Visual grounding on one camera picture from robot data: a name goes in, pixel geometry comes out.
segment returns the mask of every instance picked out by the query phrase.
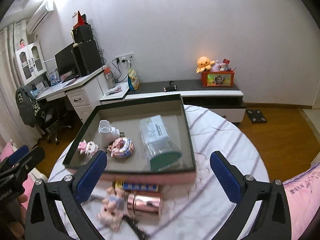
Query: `curtain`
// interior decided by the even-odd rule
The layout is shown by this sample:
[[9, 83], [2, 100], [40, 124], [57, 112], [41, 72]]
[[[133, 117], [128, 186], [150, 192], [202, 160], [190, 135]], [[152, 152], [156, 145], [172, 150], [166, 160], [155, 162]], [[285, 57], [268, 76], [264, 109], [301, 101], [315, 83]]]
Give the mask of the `curtain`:
[[18, 147], [25, 144], [32, 148], [42, 137], [42, 131], [23, 123], [15, 99], [15, 92], [21, 86], [15, 52], [20, 49], [21, 39], [28, 45], [26, 28], [26, 21], [22, 20], [0, 32], [0, 137], [6, 142], [12, 139]]

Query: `air conditioner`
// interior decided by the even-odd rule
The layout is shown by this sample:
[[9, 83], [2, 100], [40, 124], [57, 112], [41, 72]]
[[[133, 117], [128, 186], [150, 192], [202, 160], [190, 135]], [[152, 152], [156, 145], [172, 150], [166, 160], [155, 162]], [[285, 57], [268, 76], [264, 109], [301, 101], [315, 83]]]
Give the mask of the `air conditioner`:
[[29, 23], [27, 24], [27, 32], [29, 34], [34, 33], [38, 25], [44, 20], [44, 18], [53, 12], [53, 0], [45, 0], [40, 7], [37, 9], [35, 14], [31, 17]]

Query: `metal screw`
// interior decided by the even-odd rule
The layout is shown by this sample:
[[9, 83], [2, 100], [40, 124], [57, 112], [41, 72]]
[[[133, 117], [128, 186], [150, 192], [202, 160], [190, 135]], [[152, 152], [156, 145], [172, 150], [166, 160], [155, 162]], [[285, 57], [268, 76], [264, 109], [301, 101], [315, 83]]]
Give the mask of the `metal screw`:
[[70, 181], [70, 180], [72, 180], [72, 175], [67, 175], [63, 179], [64, 179], [64, 181]]
[[42, 183], [42, 179], [37, 179], [36, 180], [36, 182], [35, 182], [35, 184], [38, 186], [38, 185], [40, 185]]
[[275, 183], [276, 183], [277, 185], [279, 185], [279, 186], [282, 184], [281, 180], [279, 180], [279, 179], [276, 179], [276, 180], [275, 180]]
[[245, 178], [248, 181], [253, 181], [254, 180], [254, 177], [252, 175], [250, 175], [250, 174], [246, 175]]

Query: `blue gripper pad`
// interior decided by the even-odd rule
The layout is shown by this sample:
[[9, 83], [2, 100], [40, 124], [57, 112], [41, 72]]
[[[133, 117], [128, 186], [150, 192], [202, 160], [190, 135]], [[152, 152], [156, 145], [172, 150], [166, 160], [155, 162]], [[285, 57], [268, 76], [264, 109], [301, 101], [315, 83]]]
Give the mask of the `blue gripper pad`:
[[19, 160], [21, 160], [24, 156], [29, 153], [29, 148], [27, 145], [20, 147], [13, 154], [11, 154], [8, 158], [8, 162], [10, 165], [16, 164]]
[[210, 167], [220, 182], [228, 199], [233, 203], [239, 204], [242, 199], [241, 185], [216, 152], [213, 152], [210, 156]]
[[96, 154], [98, 154], [98, 156], [93, 156], [91, 160], [85, 165], [88, 165], [90, 167], [79, 179], [79, 182], [76, 185], [74, 196], [78, 204], [81, 204], [88, 200], [104, 169], [107, 166], [107, 154], [102, 151], [98, 151]]

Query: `power outlet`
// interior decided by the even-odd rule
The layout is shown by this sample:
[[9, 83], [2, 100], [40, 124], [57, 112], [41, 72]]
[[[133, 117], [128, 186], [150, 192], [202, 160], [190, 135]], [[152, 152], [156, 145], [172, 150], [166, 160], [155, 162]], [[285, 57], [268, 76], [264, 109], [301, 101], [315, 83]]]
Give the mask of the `power outlet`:
[[130, 60], [130, 57], [131, 57], [131, 60], [132, 60], [132, 59], [133, 59], [133, 53], [124, 54], [124, 55], [115, 57], [115, 59], [116, 59], [116, 58], [119, 58], [120, 62], [122, 62], [123, 59], [125, 59], [126, 61], [129, 61], [129, 60]]

